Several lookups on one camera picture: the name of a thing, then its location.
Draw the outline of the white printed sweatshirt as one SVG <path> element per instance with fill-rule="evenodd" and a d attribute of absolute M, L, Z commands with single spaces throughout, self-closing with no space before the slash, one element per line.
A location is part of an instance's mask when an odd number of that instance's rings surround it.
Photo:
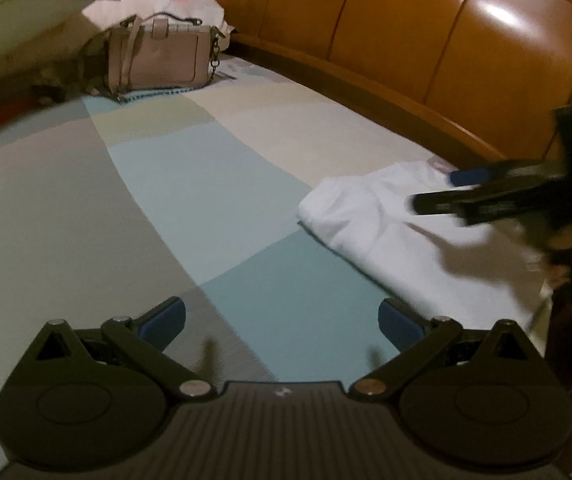
<path fill-rule="evenodd" d="M 444 172 L 429 162 L 397 162 L 365 176 L 322 180 L 299 204 L 298 218 L 426 318 L 450 316 L 468 328 L 510 318 L 543 337 L 551 292 L 541 257 L 516 221 L 463 226 L 450 214 L 412 211 L 413 195 L 447 187 Z"/>

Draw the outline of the wooden headboard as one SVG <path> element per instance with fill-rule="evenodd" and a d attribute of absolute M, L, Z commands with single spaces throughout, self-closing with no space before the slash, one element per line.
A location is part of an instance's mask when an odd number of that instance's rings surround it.
<path fill-rule="evenodd" d="M 232 55 L 470 167 L 550 159 L 572 0 L 216 0 Z"/>

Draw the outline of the pink leather handbag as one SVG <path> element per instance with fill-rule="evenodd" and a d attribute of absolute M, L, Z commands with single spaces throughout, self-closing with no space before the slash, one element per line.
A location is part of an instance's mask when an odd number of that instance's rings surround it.
<path fill-rule="evenodd" d="M 82 89 L 118 103 L 142 93 L 192 91 L 208 86 L 219 67 L 219 27 L 200 18 L 157 12 L 132 15 L 88 40 L 78 58 Z"/>

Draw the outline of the pink floral folded quilt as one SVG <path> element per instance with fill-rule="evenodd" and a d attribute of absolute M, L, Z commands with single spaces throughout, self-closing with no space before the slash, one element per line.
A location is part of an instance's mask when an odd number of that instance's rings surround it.
<path fill-rule="evenodd" d="M 0 79 L 73 58 L 88 40 L 126 18 L 132 15 L 148 18 L 158 12 L 178 18 L 199 18 L 222 32 L 221 50 L 230 45 L 234 27 L 225 21 L 225 11 L 216 0 L 96 0 L 62 24 L 0 55 Z"/>

